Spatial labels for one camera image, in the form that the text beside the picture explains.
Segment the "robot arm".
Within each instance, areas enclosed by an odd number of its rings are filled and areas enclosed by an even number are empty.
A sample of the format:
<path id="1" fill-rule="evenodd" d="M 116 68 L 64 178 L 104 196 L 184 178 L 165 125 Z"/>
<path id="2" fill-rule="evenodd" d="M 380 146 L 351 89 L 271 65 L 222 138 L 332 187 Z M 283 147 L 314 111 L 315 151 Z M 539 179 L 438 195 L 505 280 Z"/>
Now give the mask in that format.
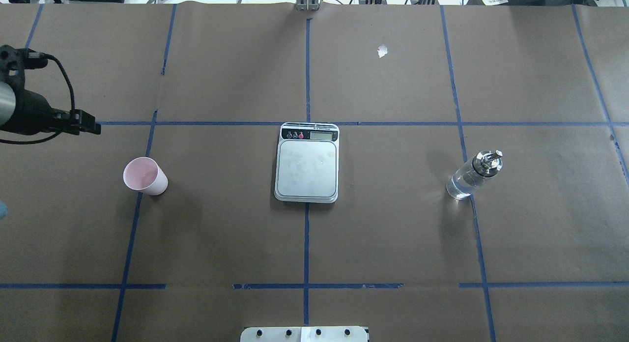
<path id="1" fill-rule="evenodd" d="M 101 124 L 96 118 L 76 108 L 74 89 L 69 76 L 56 56 L 36 52 L 32 49 L 16 49 L 4 45 L 0 49 L 0 128 L 4 132 L 23 136 L 34 136 L 41 132 L 50 136 L 36 141 L 10 141 L 2 143 L 44 143 L 61 133 L 80 135 L 87 132 L 101 134 Z M 70 93 L 70 109 L 62 111 L 50 106 L 48 100 L 38 93 L 26 89 L 26 70 L 43 69 L 49 61 L 56 63 Z"/>

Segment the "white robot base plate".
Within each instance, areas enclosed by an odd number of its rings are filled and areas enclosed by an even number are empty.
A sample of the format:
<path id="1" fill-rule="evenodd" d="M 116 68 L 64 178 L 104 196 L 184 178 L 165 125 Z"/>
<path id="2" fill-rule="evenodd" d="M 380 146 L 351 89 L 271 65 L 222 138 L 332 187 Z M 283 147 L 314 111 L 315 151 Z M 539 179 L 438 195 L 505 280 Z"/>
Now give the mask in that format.
<path id="1" fill-rule="evenodd" d="M 287 326 L 243 329 L 241 342 L 369 342 L 362 326 Z"/>

